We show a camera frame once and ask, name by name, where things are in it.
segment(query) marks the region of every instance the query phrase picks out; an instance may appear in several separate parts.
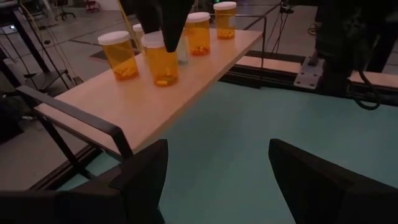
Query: gray floor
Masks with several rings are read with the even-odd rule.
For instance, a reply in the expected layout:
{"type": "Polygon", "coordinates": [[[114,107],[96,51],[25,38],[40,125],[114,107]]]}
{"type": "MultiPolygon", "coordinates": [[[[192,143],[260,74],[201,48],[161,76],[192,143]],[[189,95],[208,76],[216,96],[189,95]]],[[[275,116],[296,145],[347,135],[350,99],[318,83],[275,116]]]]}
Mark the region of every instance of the gray floor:
{"type": "MultiPolygon", "coordinates": [[[[239,4],[245,5],[238,7],[238,13],[262,14],[270,8],[269,4],[272,2],[274,1],[241,1],[239,4]]],[[[295,13],[289,16],[289,20],[286,23],[279,50],[280,53],[297,55],[310,55],[312,53],[315,40],[314,37],[307,34],[307,29],[313,22],[315,11],[314,7],[295,8],[295,13]]],[[[74,70],[79,76],[87,80],[109,68],[105,63],[95,62],[88,58],[90,55],[101,50],[101,47],[93,45],[96,43],[96,38],[106,32],[124,30],[125,25],[120,12],[103,11],[94,14],[87,14],[84,10],[75,10],[75,12],[78,16],[77,19],[68,19],[66,22],[61,22],[57,27],[53,28],[53,33],[57,37],[59,45],[56,44],[53,46],[54,43],[51,43],[47,50],[56,66],[58,68],[65,68],[65,65],[56,52],[56,49],[60,51],[60,47],[62,47],[73,68],[71,69],[67,66],[68,69],[71,72],[74,70]]],[[[276,11],[269,14],[267,37],[276,18],[276,11]]],[[[254,20],[253,18],[239,19],[237,21],[237,28],[243,29],[254,20]]],[[[131,18],[131,24],[135,23],[137,21],[131,18]]],[[[26,23],[24,25],[27,30],[30,30],[26,23]]],[[[258,22],[250,29],[261,30],[262,22],[258,22]]],[[[50,39],[46,31],[43,31],[42,35],[44,40],[50,39]]],[[[29,70],[31,72],[38,72],[38,65],[29,54],[18,34],[12,34],[10,38],[22,55],[29,70]]],[[[271,50],[276,38],[277,32],[271,37],[267,50],[271,50]]],[[[4,36],[0,36],[0,42],[6,46],[11,56],[18,60],[16,53],[7,43],[4,36]]],[[[260,50],[261,45],[257,44],[253,49],[260,50]]],[[[47,64],[50,65],[49,60],[46,57],[45,59],[47,64]]],[[[392,55],[389,63],[398,63],[398,56],[392,55]]],[[[386,72],[398,73],[397,68],[387,66],[386,72]]],[[[62,134],[71,148],[78,149],[82,146],[82,142],[79,140],[66,133],[62,134]]],[[[60,150],[38,124],[28,125],[25,133],[0,146],[0,177],[2,178],[0,190],[27,189],[64,160],[65,158],[60,150]]]]}

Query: teal mat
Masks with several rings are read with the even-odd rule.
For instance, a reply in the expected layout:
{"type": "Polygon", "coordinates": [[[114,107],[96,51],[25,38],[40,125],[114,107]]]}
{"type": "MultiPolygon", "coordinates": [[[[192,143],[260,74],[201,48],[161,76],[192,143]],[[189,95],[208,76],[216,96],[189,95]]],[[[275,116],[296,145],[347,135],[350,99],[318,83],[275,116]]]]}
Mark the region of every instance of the teal mat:
{"type": "Polygon", "coordinates": [[[365,111],[351,100],[217,83],[162,136],[162,213],[172,224],[294,223],[268,160],[271,138],[398,187],[397,128],[390,106],[365,111]]]}

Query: pill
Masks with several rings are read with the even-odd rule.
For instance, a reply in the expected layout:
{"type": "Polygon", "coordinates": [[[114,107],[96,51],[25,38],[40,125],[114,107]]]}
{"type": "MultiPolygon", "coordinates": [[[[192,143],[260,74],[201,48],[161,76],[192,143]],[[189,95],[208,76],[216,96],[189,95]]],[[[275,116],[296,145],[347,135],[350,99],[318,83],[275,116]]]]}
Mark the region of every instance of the pill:
{"type": "Polygon", "coordinates": [[[164,80],[157,80],[157,81],[156,81],[156,84],[158,84],[158,85],[167,85],[168,82],[167,82],[167,81],[164,81],[164,80]]]}

